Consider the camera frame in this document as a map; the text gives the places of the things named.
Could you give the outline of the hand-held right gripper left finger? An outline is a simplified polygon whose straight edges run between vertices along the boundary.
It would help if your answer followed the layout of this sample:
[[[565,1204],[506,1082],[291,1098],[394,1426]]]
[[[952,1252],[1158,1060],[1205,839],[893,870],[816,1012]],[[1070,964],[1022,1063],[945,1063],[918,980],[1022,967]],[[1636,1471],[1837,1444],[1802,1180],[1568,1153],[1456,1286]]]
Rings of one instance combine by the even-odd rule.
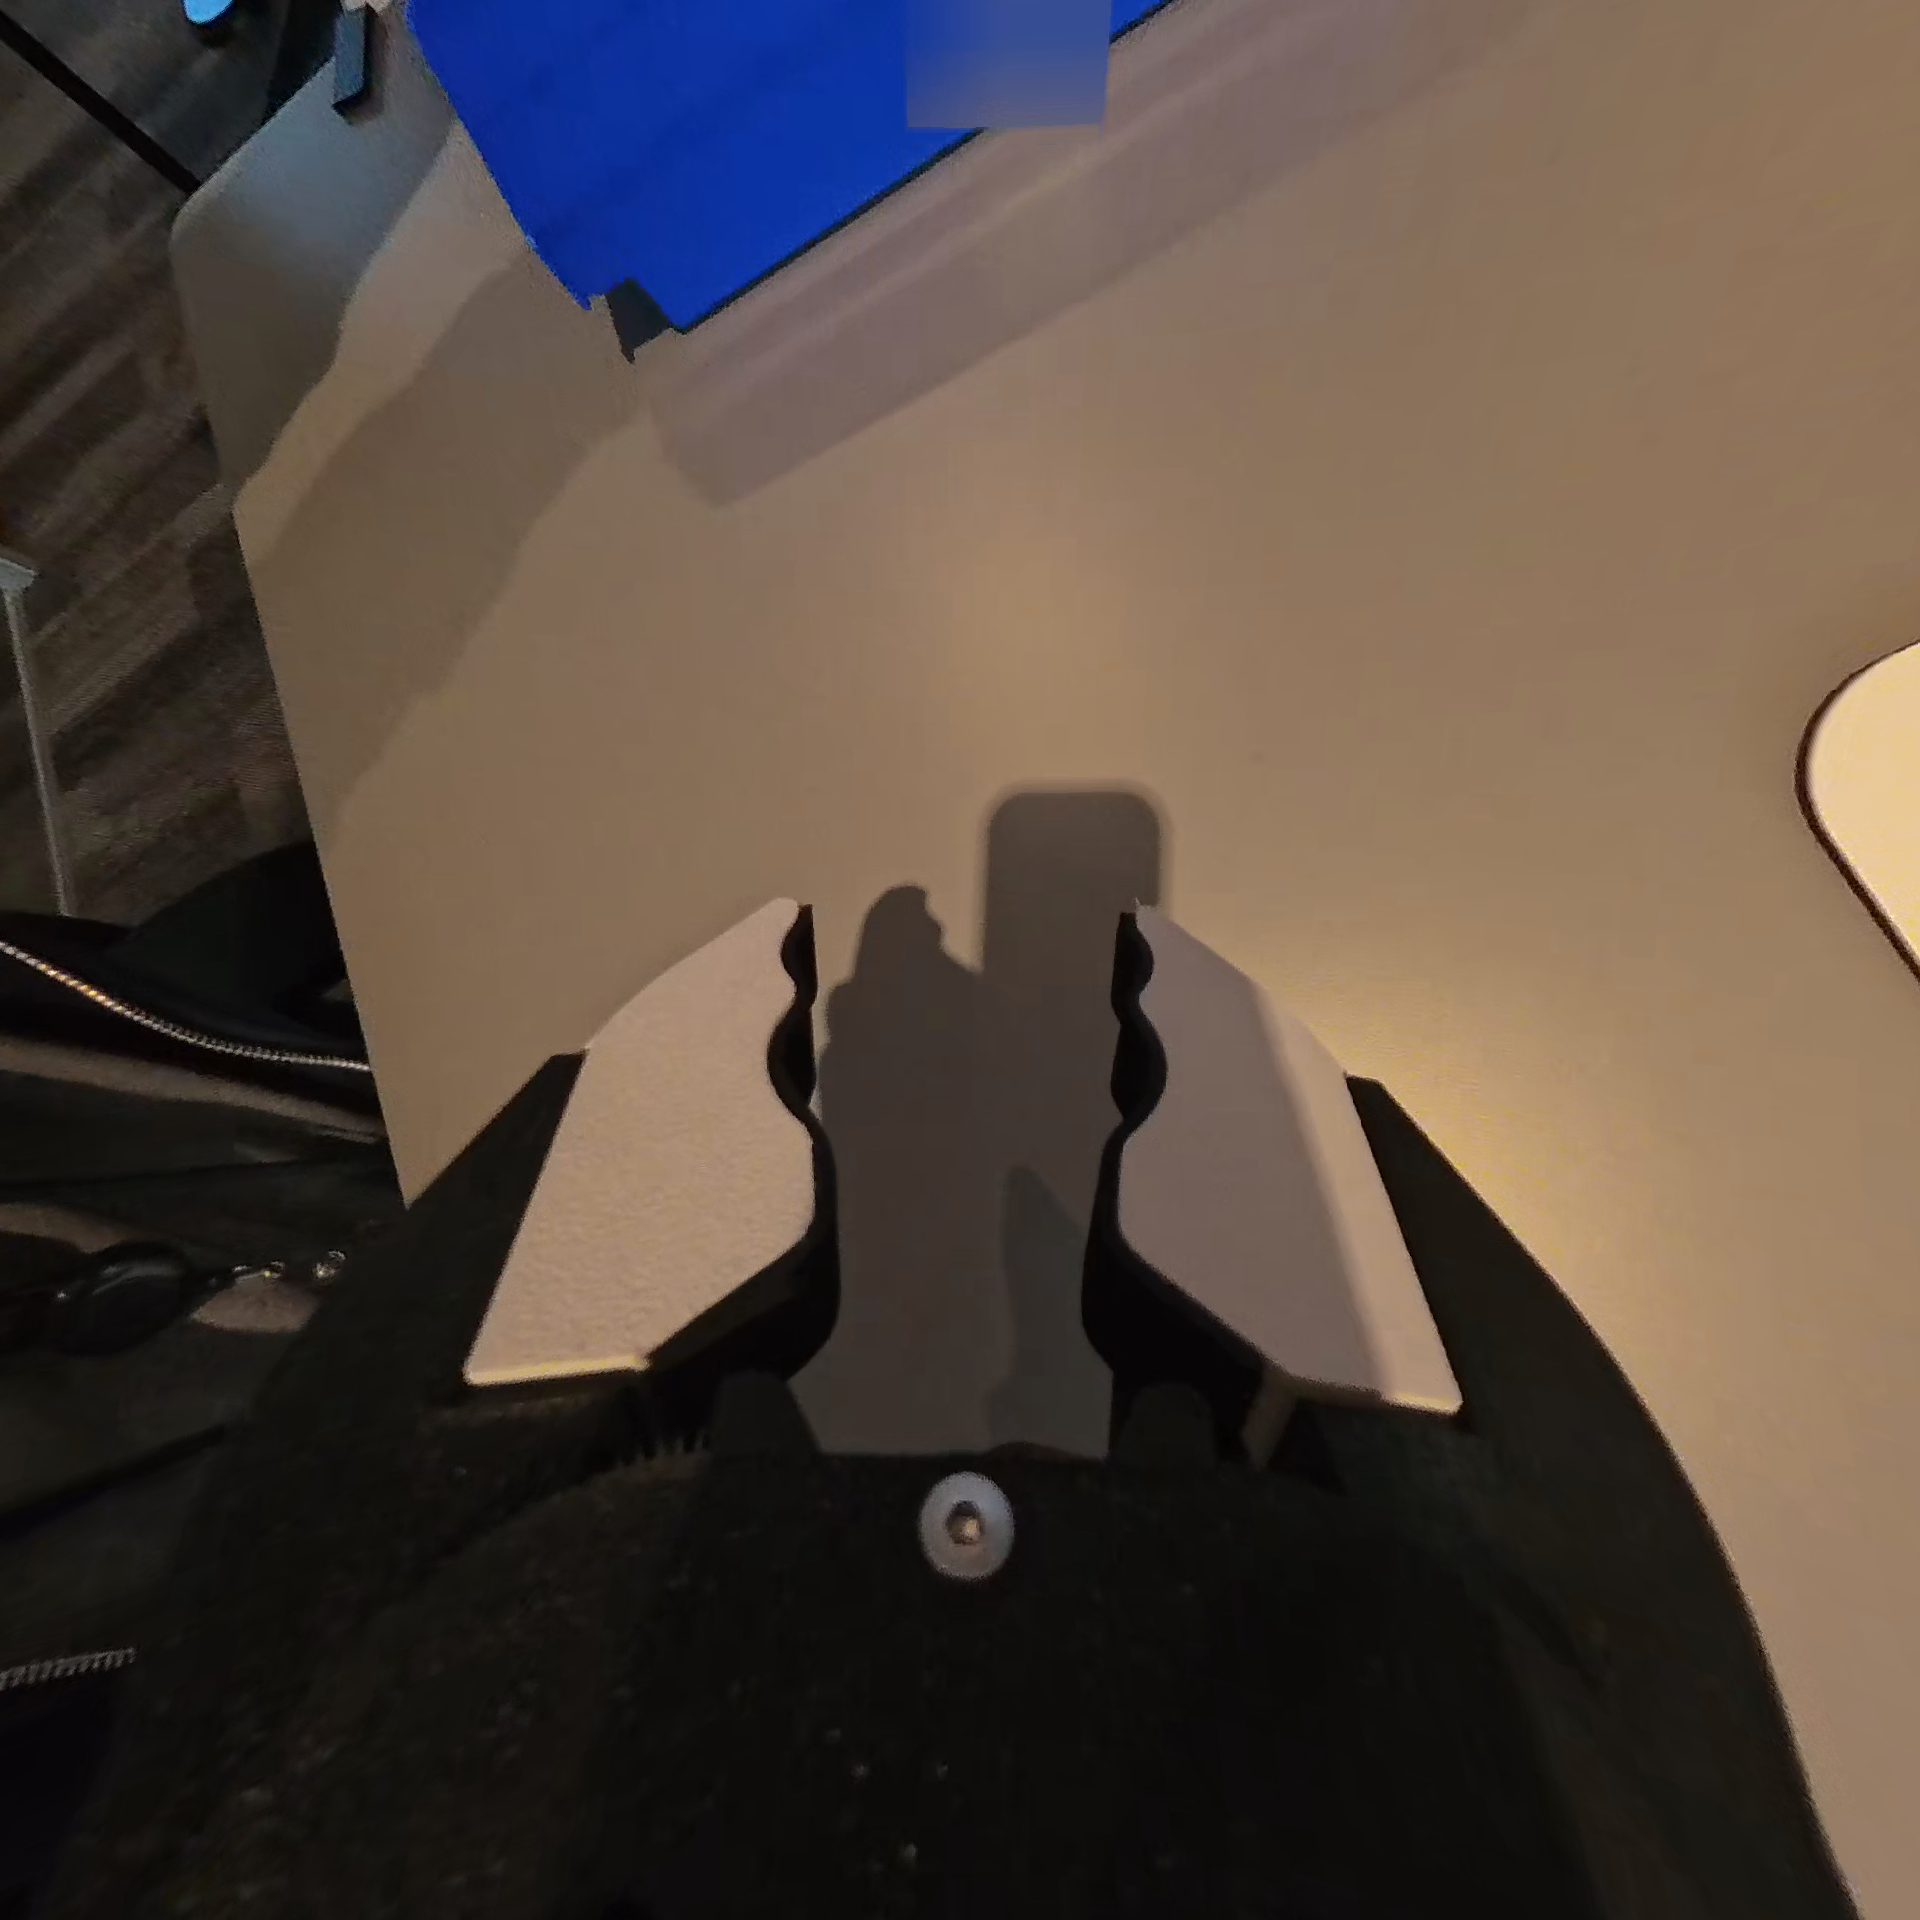
[[[826,1220],[812,915],[776,898],[593,1036],[464,1360],[469,1387],[664,1371]]]

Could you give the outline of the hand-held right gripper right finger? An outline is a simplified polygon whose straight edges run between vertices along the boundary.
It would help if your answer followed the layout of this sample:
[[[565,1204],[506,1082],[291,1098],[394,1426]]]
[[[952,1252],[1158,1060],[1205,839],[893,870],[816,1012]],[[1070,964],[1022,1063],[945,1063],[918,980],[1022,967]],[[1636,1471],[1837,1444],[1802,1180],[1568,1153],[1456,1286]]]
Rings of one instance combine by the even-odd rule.
[[[1297,1015],[1149,906],[1114,945],[1116,1126],[1078,1311],[1110,1452],[1164,1387],[1267,1466],[1302,1403],[1452,1422],[1456,1379],[1348,1076]]]

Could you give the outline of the blue plastic bin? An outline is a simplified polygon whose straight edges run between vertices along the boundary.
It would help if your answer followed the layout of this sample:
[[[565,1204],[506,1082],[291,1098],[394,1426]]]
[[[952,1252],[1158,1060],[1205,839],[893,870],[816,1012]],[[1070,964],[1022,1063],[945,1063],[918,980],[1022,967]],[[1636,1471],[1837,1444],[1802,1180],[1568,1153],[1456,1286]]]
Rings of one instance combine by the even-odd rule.
[[[579,304],[688,331],[996,128],[915,122],[881,3],[410,4],[417,47]]]

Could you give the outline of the person's dark zip jacket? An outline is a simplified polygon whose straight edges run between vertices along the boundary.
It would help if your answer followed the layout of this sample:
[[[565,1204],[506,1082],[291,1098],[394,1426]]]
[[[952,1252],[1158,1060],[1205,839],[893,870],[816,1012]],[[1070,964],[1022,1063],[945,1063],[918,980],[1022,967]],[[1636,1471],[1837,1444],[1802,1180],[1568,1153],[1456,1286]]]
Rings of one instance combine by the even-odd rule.
[[[396,1220],[313,843],[131,923],[4,907],[3,936],[3,1236],[241,1264],[349,1252]],[[299,1329],[3,1355],[4,1915],[44,1906],[187,1513]]]

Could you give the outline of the black badge reel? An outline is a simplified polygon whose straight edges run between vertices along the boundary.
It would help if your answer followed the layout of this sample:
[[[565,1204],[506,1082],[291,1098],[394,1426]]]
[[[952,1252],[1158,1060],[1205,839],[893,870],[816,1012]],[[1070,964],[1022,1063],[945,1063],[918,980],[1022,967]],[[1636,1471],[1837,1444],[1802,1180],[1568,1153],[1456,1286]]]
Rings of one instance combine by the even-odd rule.
[[[211,1264],[163,1241],[82,1252],[60,1240],[8,1233],[3,1355],[116,1355],[186,1322],[237,1332],[297,1331],[346,1264],[339,1247],[313,1258]]]

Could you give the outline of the wooden document stand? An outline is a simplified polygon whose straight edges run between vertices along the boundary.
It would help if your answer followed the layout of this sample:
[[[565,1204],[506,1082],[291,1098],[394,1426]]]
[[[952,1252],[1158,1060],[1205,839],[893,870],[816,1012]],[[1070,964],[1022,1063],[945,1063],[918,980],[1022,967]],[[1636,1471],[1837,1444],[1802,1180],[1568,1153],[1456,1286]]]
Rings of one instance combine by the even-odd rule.
[[[1795,796],[1818,846],[1918,975],[1918,642],[1859,667],[1812,711]]]

